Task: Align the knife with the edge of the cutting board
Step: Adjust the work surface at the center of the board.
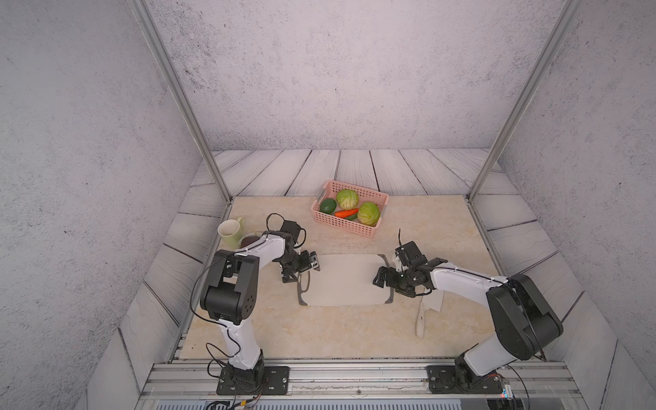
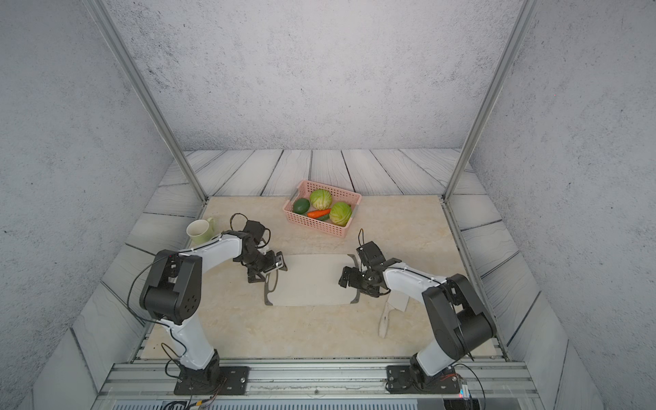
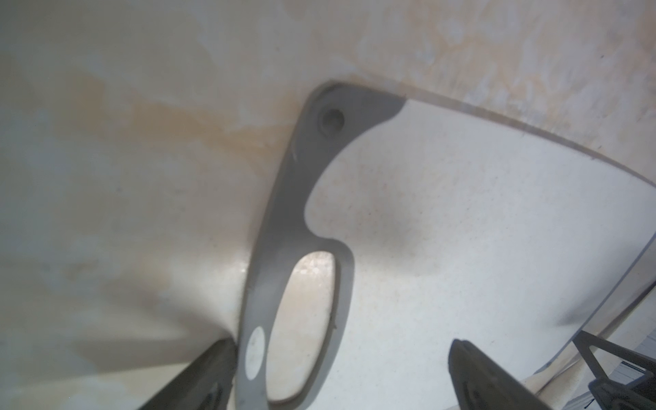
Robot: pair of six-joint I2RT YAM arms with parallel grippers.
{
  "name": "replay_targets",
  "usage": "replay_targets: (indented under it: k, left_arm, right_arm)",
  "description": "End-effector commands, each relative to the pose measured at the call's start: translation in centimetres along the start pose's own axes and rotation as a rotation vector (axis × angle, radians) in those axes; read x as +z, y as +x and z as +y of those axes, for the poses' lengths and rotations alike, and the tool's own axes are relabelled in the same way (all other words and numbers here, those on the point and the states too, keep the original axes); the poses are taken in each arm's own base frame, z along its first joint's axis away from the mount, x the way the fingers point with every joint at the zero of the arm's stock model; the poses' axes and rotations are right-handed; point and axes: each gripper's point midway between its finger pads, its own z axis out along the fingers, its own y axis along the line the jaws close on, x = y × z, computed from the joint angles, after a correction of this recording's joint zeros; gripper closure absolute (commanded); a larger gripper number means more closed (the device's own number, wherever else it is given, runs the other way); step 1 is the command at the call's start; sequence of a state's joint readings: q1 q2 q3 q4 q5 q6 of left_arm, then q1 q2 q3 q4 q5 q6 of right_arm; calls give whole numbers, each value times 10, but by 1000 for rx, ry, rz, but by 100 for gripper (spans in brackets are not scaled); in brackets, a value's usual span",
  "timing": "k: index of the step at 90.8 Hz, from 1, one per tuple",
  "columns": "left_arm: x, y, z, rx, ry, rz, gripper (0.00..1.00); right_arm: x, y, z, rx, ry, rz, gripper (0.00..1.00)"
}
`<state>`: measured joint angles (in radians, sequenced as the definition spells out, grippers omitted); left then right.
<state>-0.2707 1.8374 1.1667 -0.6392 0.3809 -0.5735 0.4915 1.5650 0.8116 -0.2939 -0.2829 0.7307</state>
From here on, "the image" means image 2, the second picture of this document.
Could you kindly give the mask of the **white plastic knife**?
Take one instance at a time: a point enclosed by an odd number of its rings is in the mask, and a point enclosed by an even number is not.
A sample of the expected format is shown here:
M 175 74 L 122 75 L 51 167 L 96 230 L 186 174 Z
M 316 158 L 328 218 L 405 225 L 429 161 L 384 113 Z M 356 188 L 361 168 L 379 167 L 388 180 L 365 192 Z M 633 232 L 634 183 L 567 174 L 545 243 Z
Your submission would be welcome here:
M 408 306 L 408 302 L 409 302 L 409 296 L 403 293 L 398 293 L 398 292 L 389 293 L 389 297 L 386 303 L 384 304 L 384 309 L 379 320 L 380 338 L 386 338 L 389 329 L 391 313 L 393 311 L 405 312 Z

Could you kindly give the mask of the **white cutting board grey rim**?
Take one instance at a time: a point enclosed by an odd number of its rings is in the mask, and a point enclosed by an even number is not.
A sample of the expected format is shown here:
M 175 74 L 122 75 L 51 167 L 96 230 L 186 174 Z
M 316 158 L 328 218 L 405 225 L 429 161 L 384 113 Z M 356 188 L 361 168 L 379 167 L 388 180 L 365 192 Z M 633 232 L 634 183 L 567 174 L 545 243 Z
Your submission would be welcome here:
M 353 255 L 285 256 L 287 270 L 268 274 L 264 303 L 269 307 L 315 307 L 357 304 L 360 292 L 338 284 Z

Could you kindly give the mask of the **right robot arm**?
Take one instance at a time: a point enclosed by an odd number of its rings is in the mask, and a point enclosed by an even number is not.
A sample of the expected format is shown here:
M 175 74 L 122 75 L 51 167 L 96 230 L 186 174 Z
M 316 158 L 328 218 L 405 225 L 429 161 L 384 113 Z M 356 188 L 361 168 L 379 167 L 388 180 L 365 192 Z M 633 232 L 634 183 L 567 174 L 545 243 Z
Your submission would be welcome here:
M 469 279 L 430 275 L 394 258 L 362 271 L 347 266 L 338 284 L 370 297 L 381 297 L 382 288 L 401 293 L 426 309 L 433 339 L 410 360 L 415 378 L 421 382 L 462 359 L 497 335 L 491 313 Z

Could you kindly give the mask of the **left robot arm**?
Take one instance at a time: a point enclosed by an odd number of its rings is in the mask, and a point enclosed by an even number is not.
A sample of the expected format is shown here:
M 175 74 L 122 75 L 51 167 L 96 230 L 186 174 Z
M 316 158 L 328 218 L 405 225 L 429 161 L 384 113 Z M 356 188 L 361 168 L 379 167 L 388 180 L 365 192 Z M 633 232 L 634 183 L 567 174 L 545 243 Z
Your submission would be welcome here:
M 240 231 L 227 230 L 196 248 L 164 249 L 155 256 L 139 305 L 168 329 L 181 367 L 204 370 L 218 355 L 196 314 L 206 272 L 233 261 L 246 268 L 251 284 L 264 282 L 272 271 L 287 269 L 283 254 L 268 249 L 264 237 L 269 234 L 260 222 L 247 220 Z

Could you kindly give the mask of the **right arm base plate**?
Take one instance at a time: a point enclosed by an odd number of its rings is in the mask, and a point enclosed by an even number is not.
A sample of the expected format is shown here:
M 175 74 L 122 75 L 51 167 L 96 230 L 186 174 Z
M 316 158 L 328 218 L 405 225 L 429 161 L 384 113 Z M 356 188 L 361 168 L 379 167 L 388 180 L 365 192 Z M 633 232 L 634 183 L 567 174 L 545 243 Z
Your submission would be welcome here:
M 385 374 L 385 389 L 393 395 L 462 394 L 460 378 L 453 367 L 447 367 L 436 375 L 428 376 L 418 366 L 397 365 L 386 367 Z

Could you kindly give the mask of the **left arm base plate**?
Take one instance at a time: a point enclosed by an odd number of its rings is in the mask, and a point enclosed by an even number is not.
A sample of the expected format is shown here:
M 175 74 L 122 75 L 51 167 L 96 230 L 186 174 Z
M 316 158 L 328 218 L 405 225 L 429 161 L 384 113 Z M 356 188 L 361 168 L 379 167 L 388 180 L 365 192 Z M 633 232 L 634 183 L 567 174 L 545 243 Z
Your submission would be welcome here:
M 174 387 L 176 396 L 243 396 L 249 381 L 249 367 L 183 368 Z

